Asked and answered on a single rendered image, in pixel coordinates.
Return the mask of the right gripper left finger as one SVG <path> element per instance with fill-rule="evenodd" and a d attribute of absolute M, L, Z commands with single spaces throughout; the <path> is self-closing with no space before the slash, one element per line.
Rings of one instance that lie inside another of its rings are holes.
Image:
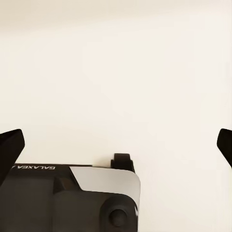
<path fill-rule="evenodd" d="M 0 134 L 0 187 L 25 147 L 21 129 Z"/>

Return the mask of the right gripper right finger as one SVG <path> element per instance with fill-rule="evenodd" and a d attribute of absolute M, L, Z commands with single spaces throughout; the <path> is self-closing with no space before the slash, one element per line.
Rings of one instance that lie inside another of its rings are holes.
<path fill-rule="evenodd" d="M 222 128 L 218 134 L 217 147 L 232 167 L 232 130 Z"/>

